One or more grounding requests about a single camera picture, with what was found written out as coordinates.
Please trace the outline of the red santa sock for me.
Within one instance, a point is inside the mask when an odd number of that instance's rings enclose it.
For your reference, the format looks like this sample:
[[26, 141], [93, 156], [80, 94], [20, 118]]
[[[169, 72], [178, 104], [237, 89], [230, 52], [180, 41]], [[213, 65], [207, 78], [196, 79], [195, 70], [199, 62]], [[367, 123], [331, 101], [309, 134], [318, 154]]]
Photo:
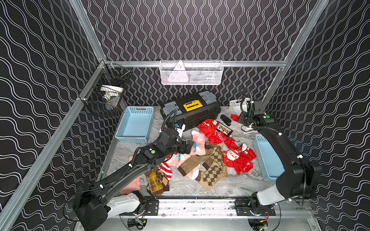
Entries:
[[219, 123], [213, 119], [207, 119], [196, 126], [201, 133], [204, 133], [210, 144], [224, 143], [227, 148], [238, 150], [239, 147], [235, 144], [233, 138], [227, 137], [222, 131], [217, 131]]

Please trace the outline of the yellow brown plaid sock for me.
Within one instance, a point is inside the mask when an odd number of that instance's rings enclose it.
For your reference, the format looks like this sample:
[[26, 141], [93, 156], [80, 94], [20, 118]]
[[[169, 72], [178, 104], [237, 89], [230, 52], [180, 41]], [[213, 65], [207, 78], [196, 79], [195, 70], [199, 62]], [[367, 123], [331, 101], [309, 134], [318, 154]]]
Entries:
[[151, 171], [145, 173], [147, 180], [147, 191], [152, 196], [161, 196], [164, 192], [170, 190], [169, 180], [165, 173], [158, 167], [154, 167]]

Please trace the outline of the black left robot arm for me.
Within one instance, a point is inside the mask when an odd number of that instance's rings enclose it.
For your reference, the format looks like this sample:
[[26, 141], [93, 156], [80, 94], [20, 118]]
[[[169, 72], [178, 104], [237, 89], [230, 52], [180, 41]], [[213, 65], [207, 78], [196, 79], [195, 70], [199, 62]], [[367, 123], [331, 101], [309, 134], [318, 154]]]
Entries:
[[108, 177], [77, 187], [72, 209], [86, 231], [94, 231], [108, 218], [109, 201], [123, 187], [175, 154], [189, 154], [193, 141], [184, 141], [176, 129], [165, 128], [154, 143], [138, 147], [132, 160]]

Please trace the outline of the red white striped sock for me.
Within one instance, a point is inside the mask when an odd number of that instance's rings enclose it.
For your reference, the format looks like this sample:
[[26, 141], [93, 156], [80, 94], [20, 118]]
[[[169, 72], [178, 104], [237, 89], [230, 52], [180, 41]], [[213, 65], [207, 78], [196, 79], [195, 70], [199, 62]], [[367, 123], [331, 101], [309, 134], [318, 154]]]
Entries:
[[168, 181], [171, 180], [173, 172], [167, 163], [162, 163], [160, 171], [162, 171]]

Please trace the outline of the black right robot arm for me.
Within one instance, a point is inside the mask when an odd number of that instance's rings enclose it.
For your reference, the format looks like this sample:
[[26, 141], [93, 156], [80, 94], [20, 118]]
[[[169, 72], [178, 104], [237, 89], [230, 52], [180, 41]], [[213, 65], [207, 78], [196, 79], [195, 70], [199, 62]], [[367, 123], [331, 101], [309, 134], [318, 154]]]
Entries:
[[322, 167], [310, 161], [304, 161], [300, 151], [284, 134], [277, 120], [265, 113], [260, 100], [249, 97], [247, 110], [244, 110], [243, 97], [240, 103], [240, 121], [263, 135], [279, 157], [284, 172], [278, 176], [274, 186], [254, 192], [250, 197], [253, 214], [262, 214], [271, 205], [301, 195], [305, 198], [318, 186]]

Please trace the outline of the red penguin sock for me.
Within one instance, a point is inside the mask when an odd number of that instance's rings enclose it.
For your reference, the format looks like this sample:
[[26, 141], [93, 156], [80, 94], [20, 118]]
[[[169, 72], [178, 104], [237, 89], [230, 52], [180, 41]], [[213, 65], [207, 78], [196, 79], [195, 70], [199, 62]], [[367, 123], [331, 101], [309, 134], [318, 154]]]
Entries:
[[222, 154], [224, 164], [233, 168], [237, 175], [248, 173], [254, 167], [252, 161], [256, 159], [256, 154], [246, 144], [237, 150], [231, 149]]

